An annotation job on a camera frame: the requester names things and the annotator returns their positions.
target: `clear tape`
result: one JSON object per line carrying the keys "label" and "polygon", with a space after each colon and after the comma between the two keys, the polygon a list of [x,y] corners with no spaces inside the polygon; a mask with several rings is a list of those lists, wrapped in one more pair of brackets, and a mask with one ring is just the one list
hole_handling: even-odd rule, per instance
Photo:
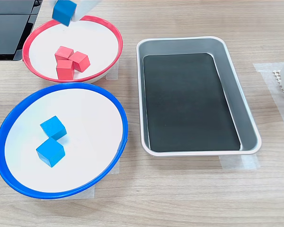
{"label": "clear tape", "polygon": [[117,61],[110,71],[106,74],[107,80],[117,80],[119,74],[119,61]]}
{"label": "clear tape", "polygon": [[258,169],[260,164],[257,155],[221,155],[220,164],[223,169]]}
{"label": "clear tape", "polygon": [[[118,174],[120,173],[120,160],[116,163],[116,165],[109,171],[108,174]],[[56,200],[85,200],[85,199],[93,199],[95,197],[95,186],[91,186],[90,188],[79,192],[75,195],[71,195],[68,197],[56,199]]]}
{"label": "clear tape", "polygon": [[284,121],[284,92],[280,87],[278,80],[274,76],[274,71],[281,70],[283,66],[284,62],[254,64],[257,72],[261,73],[265,83],[267,84],[270,94]]}

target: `black tray bottom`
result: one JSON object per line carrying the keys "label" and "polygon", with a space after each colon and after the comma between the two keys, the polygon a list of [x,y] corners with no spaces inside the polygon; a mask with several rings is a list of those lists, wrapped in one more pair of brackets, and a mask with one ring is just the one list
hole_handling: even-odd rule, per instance
{"label": "black tray bottom", "polygon": [[143,68],[152,150],[240,149],[211,55],[146,56]]}

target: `silver tray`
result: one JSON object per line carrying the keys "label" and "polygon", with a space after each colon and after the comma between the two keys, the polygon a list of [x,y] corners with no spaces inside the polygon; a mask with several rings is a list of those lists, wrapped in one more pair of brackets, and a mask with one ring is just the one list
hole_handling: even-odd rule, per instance
{"label": "silver tray", "polygon": [[[228,109],[240,141],[238,150],[154,151],[151,149],[143,59],[150,55],[174,55],[207,53],[212,56],[223,88]],[[259,151],[262,141],[248,107],[243,90],[223,40],[213,36],[193,38],[146,39],[137,45],[138,90],[140,110],[141,143],[143,149],[153,156],[214,156],[250,155]]]}

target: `rectangular tray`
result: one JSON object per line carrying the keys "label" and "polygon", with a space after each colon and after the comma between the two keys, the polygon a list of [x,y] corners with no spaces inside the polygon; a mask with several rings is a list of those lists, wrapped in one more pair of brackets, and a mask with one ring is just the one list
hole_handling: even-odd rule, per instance
{"label": "rectangular tray", "polygon": [[137,45],[141,143],[154,156],[254,154],[261,138],[223,40]]}

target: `blue cube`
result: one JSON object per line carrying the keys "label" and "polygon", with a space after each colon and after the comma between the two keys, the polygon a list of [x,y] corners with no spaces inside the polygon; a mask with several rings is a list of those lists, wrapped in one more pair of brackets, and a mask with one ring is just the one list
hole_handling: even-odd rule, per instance
{"label": "blue cube", "polygon": [[68,26],[75,13],[77,4],[69,0],[58,0],[53,8],[53,19]]}
{"label": "blue cube", "polygon": [[54,140],[58,140],[66,135],[66,129],[57,116],[43,122],[40,126],[46,135]]}
{"label": "blue cube", "polygon": [[65,156],[63,146],[53,138],[49,138],[47,141],[41,144],[36,151],[39,158],[50,167],[56,165],[61,158]]}

